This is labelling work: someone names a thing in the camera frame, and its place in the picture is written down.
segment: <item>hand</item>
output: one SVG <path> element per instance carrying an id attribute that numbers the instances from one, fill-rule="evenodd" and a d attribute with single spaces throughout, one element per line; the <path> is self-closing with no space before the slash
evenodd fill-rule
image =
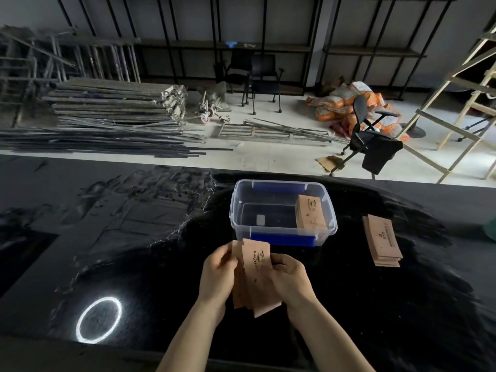
<path id="1" fill-rule="evenodd" d="M 281 299 L 288 306 L 288 317 L 296 326 L 299 314 L 308 305 L 318 303 L 308 279 L 305 266 L 287 254 L 271 253 L 272 269 L 264 269 L 264 275 L 274 284 Z"/>
<path id="2" fill-rule="evenodd" d="M 231 256 L 231 245 L 217 248 L 203 263 L 197 303 L 208 306 L 220 323 L 226 311 L 226 300 L 234 285 L 238 259 Z"/>

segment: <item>person's left hand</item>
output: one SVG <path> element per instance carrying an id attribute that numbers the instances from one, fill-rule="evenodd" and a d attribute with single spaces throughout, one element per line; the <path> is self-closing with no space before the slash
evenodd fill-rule
<path id="1" fill-rule="evenodd" d="M 231 256 L 231 244 L 217 248 L 203 263 L 197 302 L 214 311 L 217 324 L 226 312 L 226 300 L 234 285 L 238 259 Z"/>

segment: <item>glossy black tabletop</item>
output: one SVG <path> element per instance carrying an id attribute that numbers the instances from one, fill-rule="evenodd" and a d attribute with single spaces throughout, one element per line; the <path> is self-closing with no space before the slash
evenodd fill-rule
<path id="1" fill-rule="evenodd" d="M 338 232 L 301 260 L 317 297 L 383 370 L 495 367 L 496 189 L 0 156 L 0 334 L 164 351 L 202 263 L 235 238 L 240 179 L 318 181 Z M 374 266 L 362 216 L 391 218 L 401 268 Z M 210 357 L 313 369 L 284 307 L 228 300 Z"/>

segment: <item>wooden ladder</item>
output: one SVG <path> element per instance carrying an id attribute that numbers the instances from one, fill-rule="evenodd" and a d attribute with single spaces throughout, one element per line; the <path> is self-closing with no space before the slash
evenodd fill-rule
<path id="1" fill-rule="evenodd" d="M 489 108 L 487 106 L 483 106 L 479 103 L 476 102 L 477 98 L 480 96 L 480 94 L 489 94 L 492 96 L 496 97 L 496 89 L 490 88 L 487 86 L 489 81 L 493 78 L 496 78 L 496 61 L 494 62 L 494 65 L 489 69 L 486 74 L 484 79 L 480 84 L 473 83 L 471 81 L 464 80 L 462 78 L 457 77 L 460 73 L 464 72 L 468 68 L 471 68 L 478 63 L 489 59 L 493 58 L 494 55 L 496 55 L 496 48 L 491 49 L 487 51 L 486 53 L 481 54 L 480 56 L 475 57 L 475 55 L 481 50 L 481 48 L 488 42 L 488 41 L 493 41 L 496 42 L 496 24 L 492 27 L 492 29 L 483 34 L 480 38 L 480 42 L 472 49 L 470 54 L 468 55 L 467 59 L 463 62 L 462 66 L 459 68 L 455 69 L 454 71 L 450 72 L 446 76 L 446 81 L 443 83 L 443 85 L 437 89 L 435 93 L 432 94 L 432 96 L 425 102 L 425 104 L 418 109 L 415 112 L 415 115 L 413 118 L 408 122 L 408 124 L 405 125 L 405 127 L 401 130 L 401 132 L 396 136 L 396 138 L 401 137 L 403 134 L 406 133 L 406 131 L 420 118 L 426 118 L 430 121 L 435 122 L 438 125 L 441 125 L 447 129 L 450 130 L 446 138 L 438 144 L 437 149 L 441 149 L 444 144 L 448 141 L 452 133 L 458 133 L 461 134 L 462 136 L 470 139 L 472 142 L 470 145 L 462 152 L 462 154 L 455 160 L 455 162 L 449 167 L 445 168 L 436 162 L 430 160 L 426 156 L 422 155 L 420 152 L 412 149 L 410 146 L 403 144 L 403 147 L 405 150 L 408 152 L 412 153 L 431 167 L 434 167 L 438 171 L 442 172 L 443 175 L 442 177 L 437 181 L 437 183 L 441 183 L 453 170 L 454 168 L 460 163 L 460 161 L 469 153 L 471 152 L 478 144 L 479 142 L 482 141 L 483 137 L 489 131 L 489 129 L 493 126 L 496 125 L 496 110 Z M 426 112 L 426 109 L 429 108 L 434 100 L 437 99 L 437 97 L 448 87 L 450 83 L 455 83 L 459 86 L 465 87 L 467 89 L 472 89 L 474 90 L 474 93 L 472 97 L 468 100 L 466 105 L 463 107 L 462 112 L 456 119 L 454 124 L 451 124 L 447 121 L 444 121 L 440 118 L 437 118 L 434 115 L 431 115 L 430 113 Z M 487 113 L 488 115 L 492 116 L 492 118 L 489 120 L 487 123 L 486 127 L 482 130 L 482 132 L 479 133 L 479 135 L 475 135 L 473 133 L 470 133 L 467 130 L 464 130 L 460 128 L 458 125 L 462 122 L 463 118 L 467 115 L 467 112 L 469 111 L 470 108 L 474 108 L 476 110 L 479 110 L 480 112 Z M 484 179 L 487 179 L 491 174 L 493 173 L 494 169 L 496 168 L 496 161 L 493 163 L 493 165 L 490 167 L 489 171 L 487 172 L 487 175 L 484 177 Z"/>

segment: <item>green round object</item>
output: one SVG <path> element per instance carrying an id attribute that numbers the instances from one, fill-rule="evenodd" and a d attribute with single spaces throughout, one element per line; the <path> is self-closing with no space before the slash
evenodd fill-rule
<path id="1" fill-rule="evenodd" d="M 496 218 L 484 225 L 484 232 L 496 242 Z"/>

